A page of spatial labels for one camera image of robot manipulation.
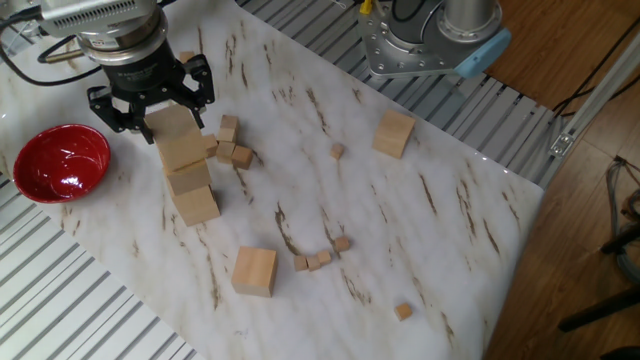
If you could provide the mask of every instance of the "metal bracket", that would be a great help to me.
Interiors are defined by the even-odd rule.
[[[551,145],[549,155],[562,158],[569,152],[575,142],[576,138],[573,135],[561,133]]]
[[[558,139],[554,141],[549,155],[563,158],[571,148],[575,139],[591,123],[591,120],[600,112],[613,94],[622,86],[622,83],[640,65],[640,33],[631,41],[629,46],[620,55],[611,70],[593,90],[587,101],[580,107],[571,121],[562,129]]]
[[[424,44],[408,44],[389,30],[389,13],[358,14],[370,71],[380,77],[414,77],[454,73],[451,66]]]

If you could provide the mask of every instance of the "wire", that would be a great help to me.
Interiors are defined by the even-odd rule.
[[[634,223],[627,224],[622,229],[619,228],[618,223],[618,205],[616,202],[616,185],[618,183],[618,177],[620,176],[620,170],[622,168],[626,168],[627,172],[631,175],[631,177],[637,182],[635,176],[631,172],[631,168],[636,171],[640,171],[638,167],[633,164],[629,164],[627,160],[621,158],[620,156],[616,156],[613,159],[613,163],[607,169],[606,180],[607,180],[607,192],[609,193],[609,209],[611,210],[611,238],[615,239],[621,232],[627,231],[631,226],[634,226]],[[620,270],[624,273],[624,275],[631,282],[636,284],[640,284],[640,268],[631,260],[629,255],[627,254],[625,247],[623,247],[617,253],[617,261]]]
[[[58,41],[55,45],[53,45],[52,47],[48,48],[47,50],[45,50],[42,54],[40,54],[38,56],[38,62],[40,64],[48,64],[47,63],[47,57],[49,55],[51,55],[54,51],[58,50],[59,48],[61,48],[63,45],[67,44],[68,42],[72,41],[73,39],[75,39],[76,36],[75,35],[69,35],[66,38]]]
[[[622,44],[622,42],[624,41],[624,39],[627,38],[627,36],[629,36],[629,34],[631,34],[631,32],[636,28],[636,26],[638,26],[640,24],[640,17],[638,17],[636,19],[636,21],[634,21],[628,28],[627,30],[622,34],[622,36],[620,36],[620,38],[618,38],[618,40],[615,42],[615,44],[613,44],[613,46],[611,47],[611,49],[609,49],[609,52],[607,52],[607,54],[602,58],[602,60],[600,60],[600,63],[591,71],[591,73],[589,74],[589,76],[587,76],[587,78],[582,82],[582,84],[580,85],[580,87],[578,87],[578,89],[573,93],[573,95],[571,95],[570,97],[562,100],[561,102],[558,103],[558,105],[556,105],[553,108],[553,112],[555,113],[554,117],[558,117],[558,115],[560,115],[563,111],[566,110],[566,108],[569,106],[569,104],[571,104],[571,102],[581,96],[585,96],[589,93],[591,93],[593,91],[594,88],[591,88],[589,90],[586,90],[584,92],[580,92],[580,90],[582,90],[585,86],[587,86],[587,84],[591,81],[591,79],[593,79],[593,77],[596,75],[596,73],[598,71],[600,71],[600,69],[602,68],[602,66],[607,62],[607,60],[609,60],[609,58],[611,57],[611,55],[613,55],[613,53],[616,51],[616,49],[620,46],[620,44]],[[626,89],[624,89],[624,91],[628,90],[631,86],[633,86],[633,84],[635,84],[635,82],[631,82],[629,84],[627,84],[627,86],[625,86]]]
[[[167,5],[173,4],[174,2],[176,2],[176,0],[162,0],[162,2],[159,2],[158,5],[163,8]]]
[[[22,11],[16,13],[16,14],[12,15],[11,17],[9,17],[9,19],[0,22],[0,36],[2,36],[2,32],[4,30],[6,30],[9,26],[17,24],[17,23],[22,22],[22,21],[36,20],[36,19],[38,19],[40,17],[40,14],[41,14],[40,6],[35,6],[35,7],[32,7],[32,8],[26,9],[26,10],[22,10]],[[89,70],[89,71],[87,71],[87,72],[85,72],[83,74],[76,75],[76,76],[73,76],[73,77],[70,77],[70,78],[67,78],[67,79],[57,80],[57,81],[38,81],[38,80],[34,80],[34,79],[28,77],[22,71],[20,71],[20,69],[16,66],[16,64],[14,64],[13,61],[11,61],[11,59],[9,59],[9,56],[4,51],[2,46],[0,46],[0,58],[22,80],[28,82],[29,84],[36,85],[36,86],[58,86],[58,85],[69,84],[69,83],[72,83],[74,81],[78,81],[78,80],[84,79],[84,78],[86,78],[88,76],[91,76],[91,75],[97,73],[98,71],[100,71],[102,69],[100,66],[98,66],[93,70]]]
[[[611,100],[617,98],[618,96],[622,95],[625,91],[629,90],[633,85],[637,84],[638,81],[640,81],[640,74],[638,76],[636,76],[633,80],[629,81],[629,83],[627,85],[625,85],[624,87],[620,88],[620,90],[616,91],[615,94],[613,94],[611,96],[611,98],[609,100],[607,100],[607,101],[611,101]],[[587,95],[587,94],[591,93],[593,91],[593,89],[594,88],[586,90],[585,92],[582,92],[582,93],[578,94],[577,97]],[[560,116],[566,117],[566,116],[573,116],[575,114],[576,114],[576,112],[572,111],[570,113],[565,113],[565,114],[562,114]]]
[[[421,0],[420,1],[420,5],[418,5],[418,7],[413,10],[413,12],[407,16],[404,19],[400,19],[398,17],[398,15],[396,14],[396,3],[398,2],[398,0],[393,0],[393,3],[391,3],[391,16],[393,17],[393,20],[397,21],[397,22],[407,22],[411,19],[413,19],[414,17],[416,17],[416,15],[418,15],[418,12],[422,9],[422,6],[424,6],[424,4],[427,2],[427,0]]]

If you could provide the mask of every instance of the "small wooden cube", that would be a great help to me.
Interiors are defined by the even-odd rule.
[[[315,271],[322,267],[322,264],[320,264],[320,259],[318,259],[318,256],[316,255],[307,256],[307,264],[309,265],[309,271]]]
[[[184,64],[194,56],[196,56],[196,53],[193,51],[183,51],[180,53],[180,62]]]
[[[233,150],[235,150],[236,144],[220,141],[218,143],[218,150],[216,150],[216,156],[218,161],[223,164],[231,164],[231,157],[233,156]]]
[[[343,152],[344,152],[344,146],[340,144],[333,144],[333,146],[331,147],[331,156],[336,160],[340,159]]]
[[[347,250],[349,250],[349,247],[350,247],[349,238],[346,237],[346,236],[341,236],[341,237],[337,238],[335,240],[335,244],[336,244],[336,251],[337,252],[347,251]]]
[[[296,268],[296,271],[307,270],[309,268],[309,264],[307,264],[307,257],[304,255],[297,255],[293,258],[293,266]]]
[[[413,311],[411,311],[411,307],[409,307],[409,304],[407,303],[396,307],[396,316],[400,321],[408,318],[411,314],[413,314]]]
[[[235,143],[238,137],[240,122],[237,116],[223,115],[218,131],[218,141]]]
[[[216,156],[218,140],[214,134],[204,136],[204,148],[207,150],[207,158]]]
[[[331,262],[331,253],[328,250],[320,251],[318,254],[318,261],[320,261],[320,265],[327,265]]]
[[[233,150],[233,155],[231,155],[233,166],[239,169],[249,170],[251,160],[253,160],[253,151],[244,146],[236,146]]]

